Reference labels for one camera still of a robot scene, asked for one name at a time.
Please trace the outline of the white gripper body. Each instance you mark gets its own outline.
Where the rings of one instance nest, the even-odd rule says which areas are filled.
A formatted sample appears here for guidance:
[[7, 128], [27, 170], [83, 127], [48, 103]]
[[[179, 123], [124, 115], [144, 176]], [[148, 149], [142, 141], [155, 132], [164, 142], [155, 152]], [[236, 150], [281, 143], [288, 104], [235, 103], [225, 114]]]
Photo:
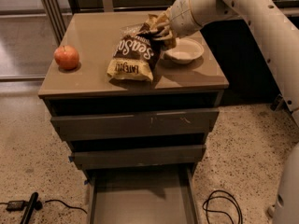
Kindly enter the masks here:
[[176, 0], [169, 10], [169, 24], [177, 37], [193, 35], [202, 26], [192, 15], [191, 0]]

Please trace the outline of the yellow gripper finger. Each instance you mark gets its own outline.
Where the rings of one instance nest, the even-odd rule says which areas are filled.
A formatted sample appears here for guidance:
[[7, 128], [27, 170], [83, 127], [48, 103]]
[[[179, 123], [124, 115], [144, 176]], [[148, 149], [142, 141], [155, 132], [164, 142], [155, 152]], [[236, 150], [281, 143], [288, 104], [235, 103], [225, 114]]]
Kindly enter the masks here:
[[170, 8], [163, 11], [159, 15], [149, 14], [149, 27], [151, 29], [158, 29], [169, 24]]
[[163, 49], [172, 49], [176, 46], [176, 37], [171, 30], [164, 28], [163, 30], [155, 30], [153, 32], [153, 40], [158, 42]]

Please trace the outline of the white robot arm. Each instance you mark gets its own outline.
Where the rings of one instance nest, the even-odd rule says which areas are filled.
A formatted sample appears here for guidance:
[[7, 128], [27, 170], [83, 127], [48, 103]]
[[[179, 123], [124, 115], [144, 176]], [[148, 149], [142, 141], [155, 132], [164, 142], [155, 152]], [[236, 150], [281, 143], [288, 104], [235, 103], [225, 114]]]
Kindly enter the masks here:
[[[238, 16], [246, 22], [299, 125], [299, 30], [273, 0], [176, 0], [153, 25], [160, 40], [192, 35], [213, 21]], [[287, 159], [272, 224], [299, 224], [299, 145]]]

